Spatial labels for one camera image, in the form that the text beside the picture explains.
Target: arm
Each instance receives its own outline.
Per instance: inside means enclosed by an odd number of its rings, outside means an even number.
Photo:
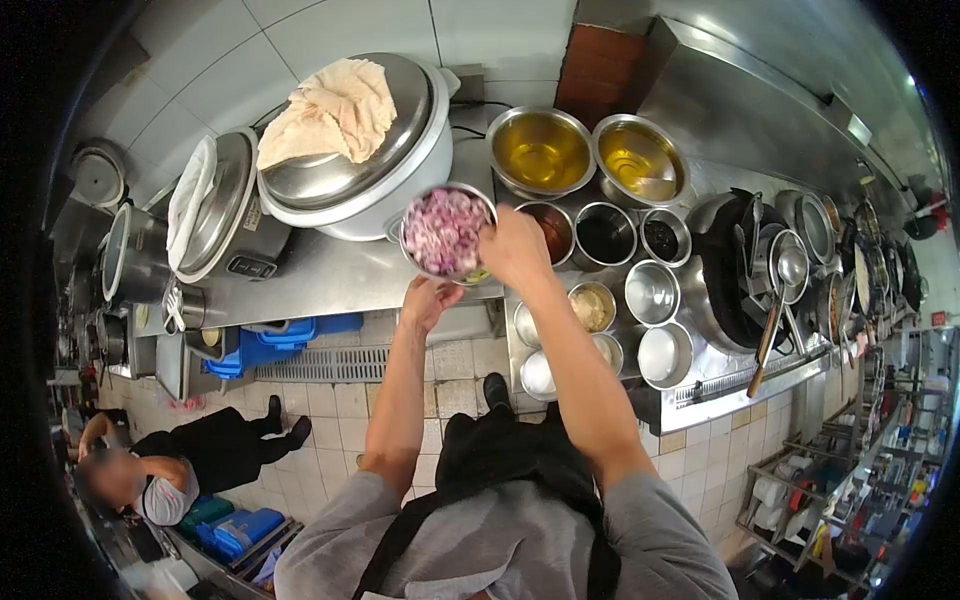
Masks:
[[[640,443],[627,393],[573,313],[536,221],[499,206],[496,230],[481,232],[480,256],[530,309],[567,435],[590,460],[600,487],[609,490],[637,471],[657,476]]]
[[[173,487],[186,493],[190,473],[183,462],[168,456],[147,456],[140,459],[140,465],[148,475],[166,479]]]
[[[90,451],[90,445],[94,440],[101,436],[114,435],[113,421],[107,417],[107,413],[97,413],[84,427],[84,432],[80,436],[80,459],[83,460]]]
[[[383,386],[367,429],[360,470],[376,473],[403,497],[423,442],[423,358],[426,334],[464,294],[459,285],[418,276],[410,283],[387,358]]]

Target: black shoe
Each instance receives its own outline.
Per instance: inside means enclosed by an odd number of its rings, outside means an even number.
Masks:
[[[506,406],[511,414],[514,412],[510,405],[510,390],[507,388],[507,381],[500,373],[492,372],[484,377],[483,396],[491,412],[499,405]]]
[[[309,417],[300,417],[297,419],[297,422],[295,422],[294,426],[290,429],[290,433],[284,436],[285,439],[290,441],[290,449],[296,450],[301,447],[303,443],[306,442],[312,429],[313,425],[310,424]]]
[[[283,421],[280,419],[280,396],[270,396],[267,408],[267,422],[270,424],[270,433],[283,433]]]

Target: gray shirt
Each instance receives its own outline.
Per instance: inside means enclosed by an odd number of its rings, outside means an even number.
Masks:
[[[200,495],[200,484],[197,483],[197,473],[193,472],[193,465],[185,458],[182,460],[190,475],[187,479],[186,492],[175,488],[167,479],[154,477],[143,493],[143,502],[140,502],[140,498],[133,502],[133,509],[140,516],[164,526],[176,525],[186,516],[197,496]]]
[[[658,477],[635,473],[604,498],[607,536],[620,555],[617,598],[736,598],[703,531]],[[290,543],[276,564],[276,597],[350,598],[400,510],[379,475],[358,472]],[[429,516],[365,599],[585,598],[593,530],[537,485],[514,481]]]

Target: sticker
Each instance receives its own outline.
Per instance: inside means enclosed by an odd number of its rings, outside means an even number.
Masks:
[[[250,203],[250,210],[247,211],[247,218],[243,220],[243,228],[249,231],[256,231],[260,225],[260,217],[263,212],[260,211],[260,202],[254,200]]]

